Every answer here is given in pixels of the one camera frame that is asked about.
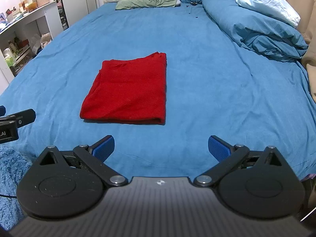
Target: bed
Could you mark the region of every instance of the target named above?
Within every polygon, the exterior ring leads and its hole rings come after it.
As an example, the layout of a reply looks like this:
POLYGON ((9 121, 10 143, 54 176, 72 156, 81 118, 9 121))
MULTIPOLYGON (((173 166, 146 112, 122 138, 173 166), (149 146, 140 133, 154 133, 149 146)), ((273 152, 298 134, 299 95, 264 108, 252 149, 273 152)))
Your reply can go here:
POLYGON ((189 176, 214 166, 208 138, 251 150, 275 145, 298 178, 316 172, 316 104, 299 62, 239 47, 202 5, 115 11, 101 6, 56 37, 0 96, 7 113, 36 121, 7 145, 30 159, 48 145, 72 150, 111 134, 106 164, 132 176, 189 176), (110 59, 167 55, 165 125, 86 122, 82 102, 110 59))

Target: red towel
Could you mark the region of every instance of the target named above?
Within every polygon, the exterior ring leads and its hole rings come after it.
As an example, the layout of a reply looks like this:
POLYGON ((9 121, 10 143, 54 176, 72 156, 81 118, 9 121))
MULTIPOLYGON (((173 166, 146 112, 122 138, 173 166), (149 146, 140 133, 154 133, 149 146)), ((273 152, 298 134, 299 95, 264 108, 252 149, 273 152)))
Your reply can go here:
POLYGON ((166 120, 166 54, 103 61, 83 101, 80 118, 128 124, 166 120))

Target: beige curtain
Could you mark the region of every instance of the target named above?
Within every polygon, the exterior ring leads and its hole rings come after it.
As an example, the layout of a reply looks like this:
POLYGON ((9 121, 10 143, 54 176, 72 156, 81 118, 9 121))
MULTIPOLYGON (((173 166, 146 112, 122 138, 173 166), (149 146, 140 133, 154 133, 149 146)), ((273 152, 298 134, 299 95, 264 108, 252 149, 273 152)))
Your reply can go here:
POLYGON ((287 0, 287 2, 300 15, 301 21, 297 30, 309 44, 302 58, 302 64, 307 69, 311 95, 316 102, 316 0, 287 0))

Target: metal screw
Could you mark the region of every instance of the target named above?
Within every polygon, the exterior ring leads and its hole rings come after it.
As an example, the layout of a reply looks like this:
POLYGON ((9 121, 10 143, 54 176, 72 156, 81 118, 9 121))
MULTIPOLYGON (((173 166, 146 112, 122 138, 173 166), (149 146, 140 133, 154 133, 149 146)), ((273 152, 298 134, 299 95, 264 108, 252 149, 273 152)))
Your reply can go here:
POLYGON ((121 184, 124 181, 125 181, 125 177, 123 177, 122 175, 115 175, 110 178, 110 182, 115 183, 115 184, 121 184))
POLYGON ((198 183, 210 183, 210 182, 212 182, 212 178, 208 175, 199 175, 196 178, 196 180, 198 183))

